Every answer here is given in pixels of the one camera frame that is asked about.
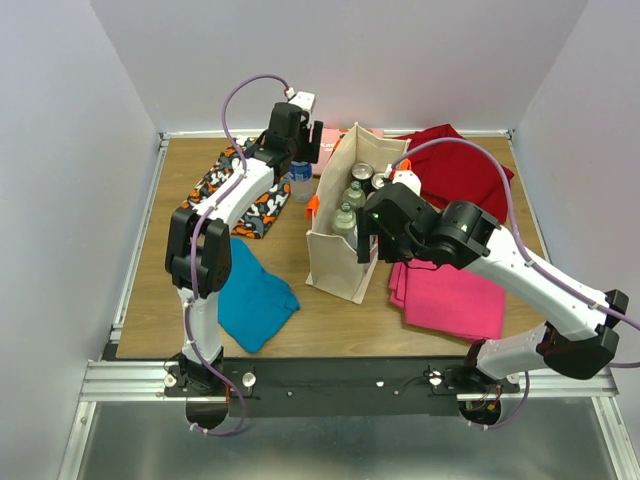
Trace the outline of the Pocari Sweat bottle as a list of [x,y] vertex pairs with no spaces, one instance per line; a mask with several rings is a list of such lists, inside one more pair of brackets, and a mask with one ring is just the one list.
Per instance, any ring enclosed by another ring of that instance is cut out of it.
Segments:
[[349,246],[356,251],[358,248],[358,234],[357,234],[357,227],[354,227],[353,229],[351,229],[346,237],[347,243],[349,244]]
[[312,164],[292,161],[289,170],[291,195],[300,203],[308,202],[314,195]]

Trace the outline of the beige canvas tote bag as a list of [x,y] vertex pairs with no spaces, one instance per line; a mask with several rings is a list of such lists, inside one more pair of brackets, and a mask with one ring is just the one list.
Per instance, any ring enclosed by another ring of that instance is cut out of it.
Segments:
[[337,142],[319,179],[316,194],[307,204],[311,228],[306,233],[310,273],[306,283],[331,295],[360,304],[377,263],[378,247],[370,248],[370,261],[357,262],[356,248],[332,231],[334,212],[351,181],[353,165],[364,162],[378,173],[408,151],[409,142],[380,138],[354,125]]

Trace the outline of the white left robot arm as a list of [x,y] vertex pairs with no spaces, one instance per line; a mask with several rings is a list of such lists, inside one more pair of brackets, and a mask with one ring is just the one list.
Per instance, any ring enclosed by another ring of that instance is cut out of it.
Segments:
[[171,216],[165,270],[182,303],[187,382],[201,395],[214,393],[223,380],[216,365],[222,355],[218,297],[232,269],[231,231],[293,161],[318,161],[323,123],[311,119],[315,103],[308,92],[276,103],[268,128],[249,148],[237,149],[233,174],[206,199]]

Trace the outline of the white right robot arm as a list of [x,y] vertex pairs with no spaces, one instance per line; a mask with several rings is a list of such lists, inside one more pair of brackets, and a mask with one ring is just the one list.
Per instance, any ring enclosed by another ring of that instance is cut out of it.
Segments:
[[390,183],[356,213],[361,263],[369,260],[371,237],[388,263],[417,259],[437,267],[467,270],[520,298],[545,319],[523,334],[478,341],[460,367],[460,379],[480,392],[509,375],[549,368],[588,380],[615,357],[614,328],[628,298],[618,290],[594,290],[517,246],[498,220],[467,201],[438,211],[409,187]]

